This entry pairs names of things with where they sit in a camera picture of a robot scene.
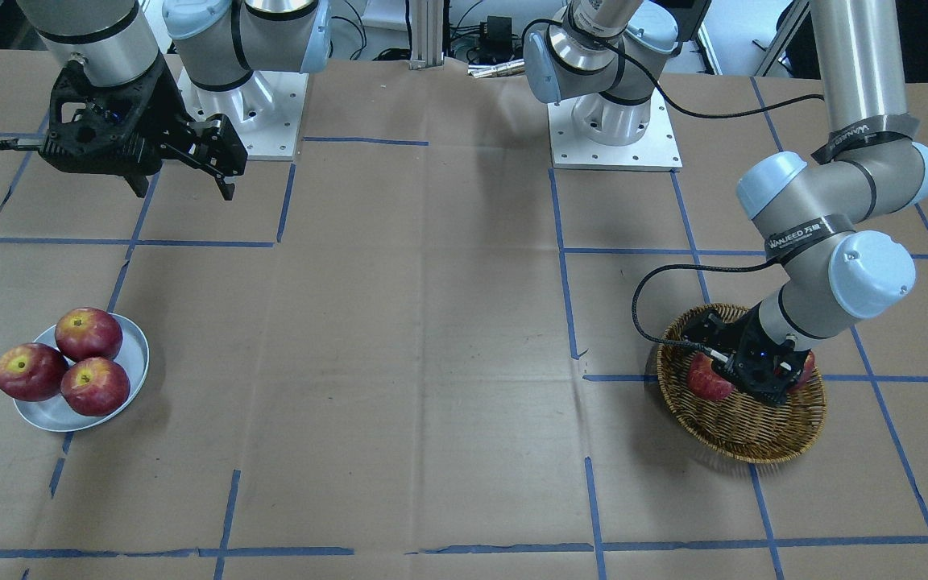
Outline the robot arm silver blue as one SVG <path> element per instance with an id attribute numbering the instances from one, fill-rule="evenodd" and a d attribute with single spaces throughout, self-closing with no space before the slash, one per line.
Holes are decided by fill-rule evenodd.
<path id="1" fill-rule="evenodd" d="M 187 107 L 137 1 L 22 1 L 61 72 L 40 157 L 71 175 L 121 177 L 136 196 L 165 160 L 234 197 L 243 136 L 279 109 L 264 73 L 319 73 L 327 1 L 164 1 L 161 15 L 191 85 Z"/>
<path id="2" fill-rule="evenodd" d="M 766 265 L 788 276 L 737 321 L 704 313 L 677 346 L 763 404 L 782 405 L 810 350 L 892 307 L 916 268 L 887 234 L 856 230 L 928 196 L 928 147 L 907 110 L 892 1 L 813 1 L 815 49 L 830 124 L 805 161 L 777 153 L 752 166 L 736 194 L 764 241 Z M 571 1 L 522 35 L 525 74 L 539 102 L 574 102 L 575 132 L 628 147 L 652 124 L 652 96 L 680 44 L 674 17 L 641 1 Z"/>

